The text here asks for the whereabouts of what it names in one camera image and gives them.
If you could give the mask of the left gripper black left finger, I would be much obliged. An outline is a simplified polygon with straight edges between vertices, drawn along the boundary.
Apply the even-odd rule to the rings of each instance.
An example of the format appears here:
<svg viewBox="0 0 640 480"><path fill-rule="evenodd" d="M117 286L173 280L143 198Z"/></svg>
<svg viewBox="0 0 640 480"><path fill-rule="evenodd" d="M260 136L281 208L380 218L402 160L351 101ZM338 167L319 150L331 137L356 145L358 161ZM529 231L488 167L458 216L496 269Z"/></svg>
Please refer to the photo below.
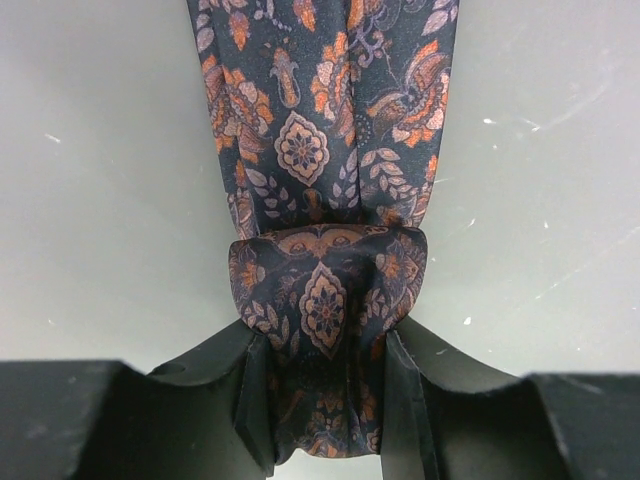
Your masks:
<svg viewBox="0 0 640 480"><path fill-rule="evenodd" d="M5 479L264 479L266 339L234 322L141 373L112 360L1 365Z"/></svg>

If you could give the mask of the dark purple patterned tie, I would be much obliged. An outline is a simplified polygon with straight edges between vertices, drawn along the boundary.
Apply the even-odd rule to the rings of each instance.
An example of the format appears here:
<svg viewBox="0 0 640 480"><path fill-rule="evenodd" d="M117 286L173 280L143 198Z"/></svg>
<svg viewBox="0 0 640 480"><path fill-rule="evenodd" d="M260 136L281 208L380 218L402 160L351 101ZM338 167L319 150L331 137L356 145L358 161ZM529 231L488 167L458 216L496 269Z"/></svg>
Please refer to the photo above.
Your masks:
<svg viewBox="0 0 640 480"><path fill-rule="evenodd" d="M270 344L277 463L372 455L419 296L455 1L191 1L232 296Z"/></svg>

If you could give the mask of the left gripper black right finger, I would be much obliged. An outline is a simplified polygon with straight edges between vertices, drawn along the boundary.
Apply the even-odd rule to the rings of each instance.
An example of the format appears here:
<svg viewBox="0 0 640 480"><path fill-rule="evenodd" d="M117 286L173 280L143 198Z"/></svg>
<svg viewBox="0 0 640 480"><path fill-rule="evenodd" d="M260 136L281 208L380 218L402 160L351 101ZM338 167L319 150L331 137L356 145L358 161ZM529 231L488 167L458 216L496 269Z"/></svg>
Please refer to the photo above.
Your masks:
<svg viewBox="0 0 640 480"><path fill-rule="evenodd" d="M515 377L411 318L386 339L386 479L636 479L639 377Z"/></svg>

